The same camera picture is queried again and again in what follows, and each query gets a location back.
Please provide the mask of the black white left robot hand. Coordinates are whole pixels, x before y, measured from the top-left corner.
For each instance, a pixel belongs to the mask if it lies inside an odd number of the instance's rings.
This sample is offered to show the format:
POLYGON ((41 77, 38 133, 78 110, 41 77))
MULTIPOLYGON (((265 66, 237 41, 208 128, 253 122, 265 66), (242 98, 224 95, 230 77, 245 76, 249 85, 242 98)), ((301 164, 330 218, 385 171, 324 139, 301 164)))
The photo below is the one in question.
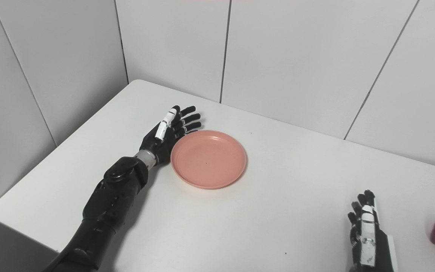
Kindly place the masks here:
POLYGON ((155 158, 155 165, 165 165, 170 162, 171 151, 181 138, 201 128, 201 115, 194 105, 181 109, 175 105, 165 114, 140 145, 139 150, 150 152, 155 158))

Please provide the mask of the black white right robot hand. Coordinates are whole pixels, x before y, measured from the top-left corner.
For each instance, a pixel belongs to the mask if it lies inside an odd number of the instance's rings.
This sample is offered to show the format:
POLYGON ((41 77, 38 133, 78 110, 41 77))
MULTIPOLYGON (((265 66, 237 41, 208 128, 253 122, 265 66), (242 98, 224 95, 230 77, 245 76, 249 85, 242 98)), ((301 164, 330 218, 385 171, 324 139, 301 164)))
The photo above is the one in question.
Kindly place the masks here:
POLYGON ((352 245, 350 272, 397 272, 397 258, 393 237, 380 227, 376 197, 371 190, 357 195, 352 202, 353 212, 347 217, 351 223, 349 241, 352 245))

